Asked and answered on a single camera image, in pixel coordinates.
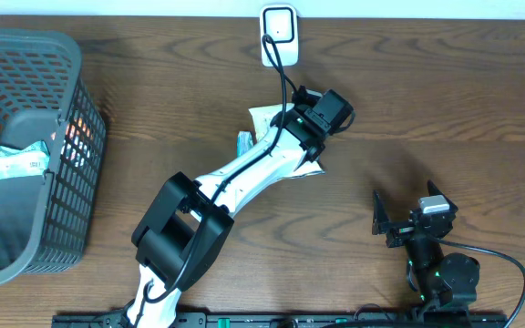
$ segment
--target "gray plastic basket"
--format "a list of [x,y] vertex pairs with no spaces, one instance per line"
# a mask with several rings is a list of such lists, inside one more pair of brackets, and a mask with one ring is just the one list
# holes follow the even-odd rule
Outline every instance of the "gray plastic basket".
[[50,152],[43,176],[0,180],[0,284],[82,257],[106,130],[80,67],[66,35],[0,29],[0,145]]

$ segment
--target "snack package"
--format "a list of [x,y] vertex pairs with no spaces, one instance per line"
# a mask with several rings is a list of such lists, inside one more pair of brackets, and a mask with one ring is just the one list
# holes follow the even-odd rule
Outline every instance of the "snack package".
[[238,132],[238,141],[236,142],[236,155],[242,156],[245,152],[249,151],[254,147],[252,142],[252,134],[249,131]]
[[37,141],[25,149],[0,146],[0,179],[42,175],[49,161],[44,141]]

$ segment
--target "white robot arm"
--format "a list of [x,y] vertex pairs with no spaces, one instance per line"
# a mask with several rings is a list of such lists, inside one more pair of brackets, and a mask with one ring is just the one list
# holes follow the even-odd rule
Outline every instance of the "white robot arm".
[[[307,160],[317,160],[327,137],[344,130],[341,125],[354,114],[333,90],[318,97],[303,88],[293,100],[283,125],[278,123],[280,113],[266,136],[242,156],[194,181],[178,173],[164,184],[132,237],[141,279],[135,302],[127,310],[131,325],[170,326],[181,291],[213,263],[236,213]],[[176,210],[191,213],[200,227],[192,231]]]

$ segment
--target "wood grain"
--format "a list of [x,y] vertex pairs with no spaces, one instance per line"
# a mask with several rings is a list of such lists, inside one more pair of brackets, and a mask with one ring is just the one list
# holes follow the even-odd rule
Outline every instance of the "wood grain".
[[[333,88],[355,124],[330,138],[323,176],[277,183],[237,216],[219,259],[181,303],[218,312],[354,311],[418,302],[406,255],[372,236],[371,190],[403,219],[433,179],[461,208],[448,237],[525,265],[525,22],[301,19],[310,88]],[[260,64],[258,21],[242,18],[0,16],[0,27],[58,30],[83,53],[82,75],[110,118],[84,260],[68,272],[0,287],[0,326],[103,312],[138,287],[130,234],[161,184],[235,156],[247,108],[280,101]],[[475,309],[510,313],[521,275],[481,263]],[[525,307],[515,327],[525,327]]]

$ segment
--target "black cable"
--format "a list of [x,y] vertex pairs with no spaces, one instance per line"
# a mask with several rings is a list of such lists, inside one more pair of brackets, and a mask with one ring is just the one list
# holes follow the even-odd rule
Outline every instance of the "black cable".
[[355,112],[353,111],[351,116],[350,116],[350,120],[347,122],[347,125],[345,127],[343,127],[343,128],[337,128],[334,131],[334,134],[342,133],[342,132],[346,131],[349,127],[352,126],[352,123],[354,123],[354,118],[355,118]]
[[[262,48],[264,48],[264,52],[269,57],[269,61],[271,61],[271,63],[273,64],[273,67],[275,67],[275,69],[279,72],[279,75],[281,76],[281,91],[283,93],[283,109],[281,110],[281,112],[282,112],[281,124],[279,125],[279,128],[277,130],[277,134],[276,134],[276,136],[274,136],[274,140],[273,140],[273,143],[271,144],[271,146],[269,148],[267,148],[261,155],[257,156],[255,159],[251,160],[250,162],[244,164],[239,169],[235,170],[230,175],[230,177],[226,178],[220,184],[220,186],[218,186],[218,189],[216,189],[216,191],[212,195],[212,197],[211,197],[211,204],[213,204],[218,199],[218,196],[220,196],[220,193],[223,192],[224,189],[226,189],[226,186],[228,186],[230,184],[230,182],[234,178],[238,177],[241,173],[243,173],[245,170],[247,170],[249,167],[254,165],[259,160],[261,160],[264,157],[266,157],[267,155],[271,154],[271,152],[273,151],[274,147],[277,145],[277,142],[279,142],[279,137],[281,136],[281,132],[283,131],[284,117],[285,117],[285,113],[287,112],[287,86],[286,86],[286,83],[285,83],[285,81],[287,81],[287,77],[284,74],[283,63],[281,62],[281,56],[279,55],[279,50],[277,49],[277,45],[274,43],[273,38],[271,36],[265,34],[264,36],[262,36],[261,42],[262,42]],[[271,46],[273,46],[273,51],[274,51],[275,56],[277,58],[277,63],[276,64],[274,63],[273,57],[271,56],[271,53],[269,52],[269,49],[267,48],[267,45],[266,45],[267,43],[270,43]]]
[[139,321],[141,321],[141,317],[143,316],[143,309],[145,309],[145,297],[141,300],[141,305],[139,306],[139,312],[137,313],[137,318],[135,318],[135,324],[133,324],[133,328],[137,328],[137,325],[139,324]]
[[362,305],[359,309],[357,309],[357,311],[354,313],[354,320],[357,320],[357,316],[362,312],[362,310],[364,310],[366,307],[368,306],[372,306],[372,307],[377,307],[378,309],[380,309],[380,312],[383,313],[386,318],[388,319],[388,321],[394,321],[392,320],[392,318],[390,318],[390,316],[388,315],[388,313],[386,313],[386,311],[384,311],[384,309],[382,308],[382,306],[376,304],[376,303],[368,303],[368,304],[364,304]]
[[512,263],[514,263],[518,269],[520,269],[521,271],[521,275],[524,277],[524,287],[522,289],[522,292],[521,292],[521,297],[520,297],[520,300],[518,301],[518,305],[516,305],[516,308],[514,309],[514,312],[511,313],[510,315],[510,318],[506,321],[506,323],[503,325],[503,328],[508,328],[510,327],[511,323],[513,323],[514,319],[516,319],[516,316],[518,316],[518,313],[520,313],[520,310],[521,310],[521,307],[524,305],[524,302],[525,302],[525,268],[523,265],[521,265],[520,262],[518,262],[518,260],[512,258],[511,256],[509,255],[506,255],[504,253],[500,253],[498,251],[493,251],[493,250],[488,250],[488,249],[484,249],[484,248],[481,248],[481,247],[476,247],[476,246],[469,246],[469,245],[466,245],[466,244],[461,244],[461,243],[458,243],[458,242],[453,242],[453,241],[443,241],[429,233],[426,233],[426,236],[429,240],[431,241],[435,241],[435,242],[438,242],[440,244],[443,244],[443,245],[447,245],[447,246],[452,246],[452,247],[458,247],[458,248],[461,248],[461,249],[465,249],[465,250],[470,250],[470,251],[478,251],[478,252],[481,252],[481,253],[485,253],[485,254],[489,254],[489,255],[493,255],[493,256],[497,256],[503,260],[507,260],[507,261],[510,261]]
[[412,261],[408,260],[407,262],[407,282],[408,286],[413,292],[418,292],[418,288],[415,286],[415,283],[412,281]]
[[422,307],[422,309],[420,309],[417,315],[417,320],[419,322],[422,322],[423,319],[425,319],[425,312],[430,310],[430,308],[433,307],[433,305],[435,305],[435,300],[430,300],[425,304],[425,306]]
[[[289,83],[289,85],[291,85],[291,88],[293,89],[293,93],[294,94],[297,94],[297,87],[295,86],[295,83],[293,83],[293,81],[284,73],[284,70],[283,70],[283,65],[281,65],[280,67],[277,66],[277,64],[274,63],[274,60],[273,58],[271,57],[271,53],[269,52],[269,49],[266,47],[266,42],[264,42],[264,37],[265,36],[269,36],[269,35],[264,35],[262,36],[262,49],[264,49],[264,53],[266,54],[266,56],[269,58],[269,61],[271,62],[271,64],[273,65],[274,69],[277,71],[277,73],[281,74],[281,71],[283,71],[283,76],[284,76],[284,79],[287,81],[287,83]],[[271,40],[273,41],[272,42],[272,45],[273,45],[273,51],[274,53],[277,55],[277,61],[279,63],[281,63],[281,58],[279,56],[279,52],[277,51],[277,48],[276,46],[274,46],[274,40],[271,36],[269,36],[271,38]]]
[[207,226],[207,220],[209,216],[202,217],[200,225],[198,226],[198,230],[196,231],[196,234],[193,237],[193,242],[191,243],[190,250],[188,251],[188,257],[183,262],[183,265],[181,265],[180,273],[178,273],[178,276],[175,278],[175,281],[173,281],[173,284],[169,287],[167,291],[165,291],[162,295],[158,296],[157,298],[151,299],[149,297],[149,289],[151,288],[151,282],[147,282],[145,284],[145,287],[143,287],[143,302],[147,302],[149,304],[155,304],[157,302],[161,302],[165,300],[170,294],[178,289],[181,278],[183,277],[183,273],[185,273],[186,269],[188,268],[188,264],[191,262],[191,258],[193,257],[193,254],[198,249],[198,241],[201,239],[202,230],[203,227]]

